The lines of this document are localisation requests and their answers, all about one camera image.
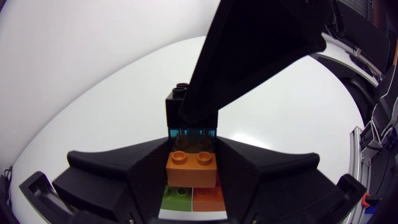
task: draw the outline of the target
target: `white background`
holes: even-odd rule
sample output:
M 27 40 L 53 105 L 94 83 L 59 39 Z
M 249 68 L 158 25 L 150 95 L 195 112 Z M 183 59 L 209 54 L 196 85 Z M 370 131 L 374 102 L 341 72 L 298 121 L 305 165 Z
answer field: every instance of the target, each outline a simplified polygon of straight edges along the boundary
M 8 0 L 0 12 L 0 170 L 104 78 L 161 47 L 206 35 L 218 3 Z

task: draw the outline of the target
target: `stack of lego bricks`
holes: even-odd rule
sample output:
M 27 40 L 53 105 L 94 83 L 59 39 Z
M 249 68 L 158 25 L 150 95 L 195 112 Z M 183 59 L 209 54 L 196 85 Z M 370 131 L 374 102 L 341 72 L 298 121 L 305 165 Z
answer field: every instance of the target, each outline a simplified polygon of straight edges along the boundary
M 225 211 L 213 151 L 215 130 L 170 129 L 172 151 L 161 209 L 184 212 Z

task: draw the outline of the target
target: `black cable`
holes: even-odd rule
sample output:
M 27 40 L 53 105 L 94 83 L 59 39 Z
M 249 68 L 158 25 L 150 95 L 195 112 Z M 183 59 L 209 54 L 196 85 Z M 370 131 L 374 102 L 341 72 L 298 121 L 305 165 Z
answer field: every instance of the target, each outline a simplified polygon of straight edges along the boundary
M 387 173 L 387 170 L 388 170 L 388 163 L 389 163 L 389 160 L 390 160 L 390 154 L 391 154 L 391 153 L 390 153 L 390 152 L 388 152 L 387 164 L 386 164 L 386 168 L 384 169 L 383 178 L 381 179 L 381 182 L 380 182 L 379 188 L 377 189 L 377 191 L 376 191 L 376 194 L 375 194 L 375 195 L 377 195 L 377 194 L 379 193 L 379 191 L 380 191 L 380 189 L 381 189 L 381 186 L 383 185 L 384 177 L 386 176 L 386 173 Z
M 10 209 L 12 210 L 12 202 L 11 202 L 11 180 L 12 180 L 12 167 L 10 166 L 10 168 L 6 169 L 4 171 L 4 176 L 6 178 L 6 203 L 8 204 L 8 206 L 10 207 Z

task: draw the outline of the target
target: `lego duplo brick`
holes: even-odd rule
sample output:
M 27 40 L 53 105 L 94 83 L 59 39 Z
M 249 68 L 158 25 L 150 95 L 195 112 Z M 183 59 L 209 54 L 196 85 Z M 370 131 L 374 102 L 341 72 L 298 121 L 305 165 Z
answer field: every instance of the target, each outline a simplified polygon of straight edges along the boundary
M 161 209 L 183 212 L 192 211 L 192 189 L 165 186 Z
M 221 187 L 194 188 L 192 196 L 192 211 L 225 211 L 225 204 Z
M 167 183 L 175 187 L 214 187 L 216 157 L 214 153 L 171 152 L 166 165 Z

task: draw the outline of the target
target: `orange lego brick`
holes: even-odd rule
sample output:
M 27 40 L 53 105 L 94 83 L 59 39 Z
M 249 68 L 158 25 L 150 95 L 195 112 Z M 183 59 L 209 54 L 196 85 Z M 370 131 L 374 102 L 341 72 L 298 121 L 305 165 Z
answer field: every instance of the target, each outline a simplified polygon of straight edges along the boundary
M 192 196 L 193 212 L 225 211 L 225 204 L 221 187 L 194 188 Z
M 214 187 L 216 156 L 214 153 L 171 152 L 166 165 L 167 183 L 174 187 Z

